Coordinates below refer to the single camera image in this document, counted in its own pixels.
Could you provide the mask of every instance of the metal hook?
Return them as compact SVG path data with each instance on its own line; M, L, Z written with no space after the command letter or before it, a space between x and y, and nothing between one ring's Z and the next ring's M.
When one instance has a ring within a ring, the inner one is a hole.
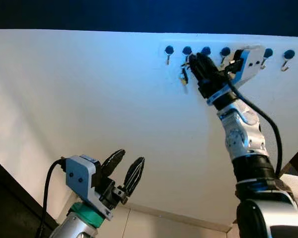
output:
M291 60L295 56L295 52L293 50L287 50L284 52L284 60L285 62L283 63L281 67L281 71L285 72L286 70L289 69L289 66L286 66L287 62Z
M273 55L273 50L272 50L271 48L267 48L267 49L265 50L265 53L264 53L264 59L263 59L261 65L260 65L260 68L261 68L261 69L264 69L264 68L266 67L266 66L264 65L265 61L266 61L270 56L272 56L272 55Z
M185 55L185 62L188 62L190 54L192 54L192 49L189 46L183 48L182 53Z
M220 55L222 57L222 61L221 61L221 64L220 64L220 67L223 67L224 66L224 59L226 56L228 56L230 54L230 48L229 47L224 47L221 52L220 52Z

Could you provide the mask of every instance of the black robot arm segment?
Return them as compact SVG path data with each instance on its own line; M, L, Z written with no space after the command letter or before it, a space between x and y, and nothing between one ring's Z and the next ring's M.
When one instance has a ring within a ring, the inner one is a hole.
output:
M197 53L190 55L189 66L201 95L217 108L225 129L225 145L237 180L236 196L241 201L237 208L240 237L298 237L298 206L291 190L285 191L285 185L276 178L259 117L227 84L230 80L240 86L255 76L260 65L245 65L263 55L261 47L238 50L230 65L220 71L208 56Z

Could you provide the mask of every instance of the black cable connector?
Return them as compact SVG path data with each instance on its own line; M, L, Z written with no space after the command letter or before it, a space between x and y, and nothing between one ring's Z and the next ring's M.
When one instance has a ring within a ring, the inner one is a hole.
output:
M254 111L256 111L259 115L261 115L272 127L274 134L275 134L275 138L276 138L276 143L277 143L277 151L278 151L278 155L277 155L277 165L276 165L276 170L275 170L275 175L278 178L281 168L282 168L282 162L283 162L283 147L282 147L282 139L280 137L279 134L279 130L277 125L274 123L274 121L267 115L265 114L259 107L257 107L255 104L253 104L251 101L249 101L248 99L246 99L239 91L237 88L234 87L234 85L231 82L231 79L229 78L228 73L229 72L237 72L238 69L241 67L241 63L240 61L236 61L235 63L232 63L230 65L228 65L225 70L224 70L224 75L227 79L227 84L230 87L230 89L232 90L232 92L240 99L242 100L244 103L246 103L250 108L252 108Z
M45 217L46 217L46 209L47 209L47 202L48 202L48 192L49 192L49 183L52 175L52 171L55 168L56 165L61 165L62 169L65 169L65 161L66 159L62 157L61 159L55 161L49 168L48 173L46 175L45 180L45 186L44 186L44 196L43 196L43 208L42 208L42 217L41 217L41 223L36 231L35 238L41 238L43 237L44 233L44 223L45 223Z

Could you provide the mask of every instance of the white wall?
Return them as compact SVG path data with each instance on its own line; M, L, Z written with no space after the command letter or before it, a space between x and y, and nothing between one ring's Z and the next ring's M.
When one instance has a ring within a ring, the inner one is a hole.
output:
M146 157L143 180L131 202L229 225L238 200L224 130L191 75L183 88L179 65L186 45L194 52L211 46L211 57L219 62L222 47L235 50L253 43L273 48L274 56L242 92L279 126L285 164L298 150L298 38L52 30L0 30L0 85L29 123L35 140L26 142L37 141L46 153L35 160L38 153L31 146L25 164L12 165L8 160L13 159L1 154L0 162L9 171L18 166L16 179L32 187L29 192L40 201L48 164L61 155L84 153L103 161L125 148L126 157L113 175L118 182L136 157ZM163 50L168 44L176 52L166 66ZM281 72L282 54L289 48L296 57ZM0 126L6 123L0 119ZM276 164L274 136L262 124ZM16 141L20 143L19 136L4 144ZM32 166L36 172L23 179ZM64 180L57 179L62 184L54 195L62 200Z
M43 205L46 173L55 158L42 146L19 106L0 84L0 164ZM48 196L48 212L55 219L70 194L64 173L55 170Z

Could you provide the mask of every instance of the blue knob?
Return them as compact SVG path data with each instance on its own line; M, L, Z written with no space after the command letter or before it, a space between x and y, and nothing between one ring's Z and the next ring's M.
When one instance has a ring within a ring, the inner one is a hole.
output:
M269 58L273 55L273 50L271 48L267 48L264 53L264 58Z
M210 54L211 54L211 49L210 49L210 47L208 47L208 46L203 47L201 53L202 53L203 55L206 55L206 56L210 55Z
M182 53L188 56L189 54L192 53L191 47L189 46L184 47Z
M284 58L287 59L287 60L292 59L294 56L295 56L295 52L293 50L287 50L284 53Z
M224 47L222 50L221 50L221 56L228 56L230 54L230 48L229 47Z
M171 54L173 54L174 49L173 49L172 46L167 46L167 47L165 48L164 51L165 51L168 55L171 55Z

